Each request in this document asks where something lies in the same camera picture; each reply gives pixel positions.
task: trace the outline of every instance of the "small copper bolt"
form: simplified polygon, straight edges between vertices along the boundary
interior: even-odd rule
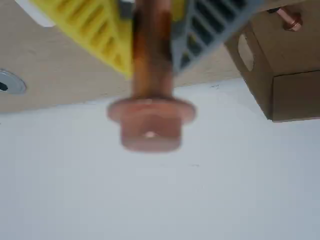
[[[291,13],[286,7],[270,9],[268,13],[277,13],[283,19],[283,29],[286,31],[299,31],[303,25],[301,14],[298,12]]]
[[[127,149],[173,151],[181,145],[182,124],[191,122],[196,110],[172,95],[171,1],[136,0],[135,5],[132,96],[111,104],[108,116],[120,123]]]

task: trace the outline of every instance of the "round hole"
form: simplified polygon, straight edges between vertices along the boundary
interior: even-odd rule
[[[241,34],[239,37],[238,53],[246,68],[251,72],[255,67],[255,56],[251,51],[244,34]]]
[[[7,91],[8,90],[8,86],[2,82],[0,82],[0,90],[1,91]]]

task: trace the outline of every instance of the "white surface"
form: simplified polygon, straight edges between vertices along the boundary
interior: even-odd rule
[[[51,28],[56,24],[42,13],[30,0],[15,0],[23,10],[39,25]]]
[[[267,121],[242,80],[171,154],[126,152],[108,101],[0,115],[1,240],[319,240],[320,120]]]

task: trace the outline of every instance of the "brown cardboard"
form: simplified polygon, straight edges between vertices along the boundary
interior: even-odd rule
[[[320,1],[291,9],[302,13],[300,31],[285,31],[279,16],[261,12],[225,44],[261,110],[277,122],[320,117]],[[238,51],[241,35],[254,56],[252,71]]]
[[[320,71],[273,79],[273,121],[320,117]]]

